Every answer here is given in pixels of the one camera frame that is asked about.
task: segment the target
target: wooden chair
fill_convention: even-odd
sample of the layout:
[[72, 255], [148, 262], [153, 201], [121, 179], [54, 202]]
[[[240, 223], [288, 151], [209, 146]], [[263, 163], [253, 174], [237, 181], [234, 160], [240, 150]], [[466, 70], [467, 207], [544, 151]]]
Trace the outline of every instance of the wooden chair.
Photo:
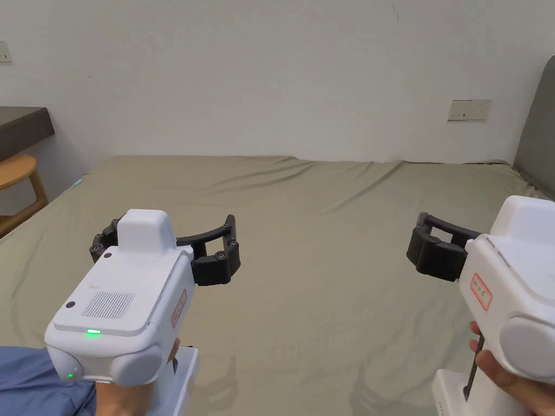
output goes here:
[[27, 221], [34, 214], [48, 205], [41, 179], [36, 171], [37, 161], [34, 157], [18, 154], [0, 162], [0, 190], [15, 185], [29, 178], [37, 200], [14, 215], [0, 215], [0, 238]]

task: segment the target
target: electrical outlet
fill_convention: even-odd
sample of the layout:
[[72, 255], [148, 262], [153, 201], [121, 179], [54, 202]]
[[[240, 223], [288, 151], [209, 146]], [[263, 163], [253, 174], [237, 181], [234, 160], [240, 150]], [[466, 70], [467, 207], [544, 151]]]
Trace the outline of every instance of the electrical outlet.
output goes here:
[[492, 100], [453, 100], [448, 121], [487, 120]]
[[9, 63], [12, 57], [9, 54], [8, 44], [0, 40], [0, 63]]
[[468, 120], [472, 100], [453, 100], [447, 120]]

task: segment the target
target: white wall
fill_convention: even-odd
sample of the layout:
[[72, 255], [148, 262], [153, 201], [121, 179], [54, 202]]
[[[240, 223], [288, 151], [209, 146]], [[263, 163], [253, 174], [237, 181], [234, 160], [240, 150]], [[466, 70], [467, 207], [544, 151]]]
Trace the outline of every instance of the white wall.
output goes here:
[[[554, 16], [552, 0], [2, 0], [0, 105], [50, 110], [57, 135], [31, 152], [51, 196], [114, 154], [512, 161]], [[447, 124], [471, 98], [490, 119]]]

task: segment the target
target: bed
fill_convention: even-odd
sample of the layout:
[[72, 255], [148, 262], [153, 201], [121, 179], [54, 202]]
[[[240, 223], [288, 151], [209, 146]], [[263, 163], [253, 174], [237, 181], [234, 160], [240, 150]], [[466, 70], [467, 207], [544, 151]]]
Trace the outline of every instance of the bed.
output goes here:
[[177, 235], [233, 213], [242, 266], [197, 290], [180, 333], [202, 358], [188, 414], [433, 415], [435, 371], [469, 370], [470, 315], [406, 259], [412, 228], [428, 211], [487, 231], [513, 194], [543, 197], [505, 164], [116, 157], [0, 240], [1, 341], [44, 346], [127, 209], [166, 211]]

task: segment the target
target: human hand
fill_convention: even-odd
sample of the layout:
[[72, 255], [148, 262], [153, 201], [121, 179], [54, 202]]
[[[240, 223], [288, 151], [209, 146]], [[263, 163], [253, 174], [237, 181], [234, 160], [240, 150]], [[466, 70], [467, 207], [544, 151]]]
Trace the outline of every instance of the human hand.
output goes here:
[[[168, 357], [168, 363], [175, 358], [179, 342], [179, 338], [176, 338]], [[135, 387], [96, 383], [96, 388], [97, 416], [143, 416], [150, 407], [154, 383]]]
[[[481, 335], [476, 322], [470, 323], [470, 329], [476, 335]], [[476, 352], [478, 341], [472, 339], [469, 345]], [[480, 351], [476, 355], [476, 364], [497, 387], [516, 398], [536, 416], [555, 416], [555, 386], [510, 373], [501, 367], [491, 351]]]

